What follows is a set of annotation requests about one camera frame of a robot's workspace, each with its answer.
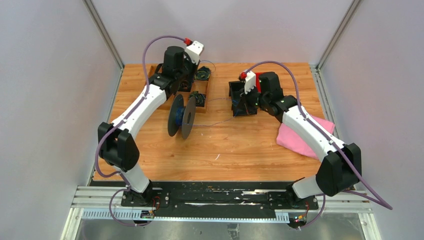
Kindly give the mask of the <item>grey filament spool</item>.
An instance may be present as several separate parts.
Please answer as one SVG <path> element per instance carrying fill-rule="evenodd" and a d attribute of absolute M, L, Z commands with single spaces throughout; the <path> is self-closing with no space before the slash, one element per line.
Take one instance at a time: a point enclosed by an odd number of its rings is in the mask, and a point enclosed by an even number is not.
<path fill-rule="evenodd" d="M 175 96 L 168 116 L 167 131 L 170 137 L 181 130 L 181 136 L 186 140 L 193 128 L 196 116 L 196 99 L 191 97 L 186 104 L 182 94 Z"/>

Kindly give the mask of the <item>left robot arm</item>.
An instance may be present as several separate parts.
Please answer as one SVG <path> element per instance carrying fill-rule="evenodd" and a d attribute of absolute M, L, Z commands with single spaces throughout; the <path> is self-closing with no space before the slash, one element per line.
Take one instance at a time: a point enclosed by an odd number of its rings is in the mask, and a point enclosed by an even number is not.
<path fill-rule="evenodd" d="M 136 100 L 118 118 L 111 123 L 102 122 L 97 129 L 96 159 L 102 158 L 117 170 L 142 207 L 153 201 L 153 183 L 138 164 L 137 134 L 150 116 L 176 95 L 182 82 L 194 78 L 203 50 L 204 46 L 197 41 L 186 48 L 169 46 L 163 63 L 146 78 Z"/>

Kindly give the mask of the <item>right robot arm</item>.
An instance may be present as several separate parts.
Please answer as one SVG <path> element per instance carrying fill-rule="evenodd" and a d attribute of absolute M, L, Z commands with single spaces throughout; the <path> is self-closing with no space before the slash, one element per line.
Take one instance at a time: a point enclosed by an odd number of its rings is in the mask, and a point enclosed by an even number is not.
<path fill-rule="evenodd" d="M 275 117 L 293 130 L 313 150 L 320 167 L 314 176 L 304 177 L 286 188 L 286 203 L 294 209 L 301 207 L 306 198 L 325 194 L 334 196 L 357 184 L 362 171 L 361 151 L 354 144 L 345 144 L 325 130 L 298 100 L 284 95 L 278 75 L 263 72 L 242 72 L 244 82 L 238 108 L 256 108 Z"/>

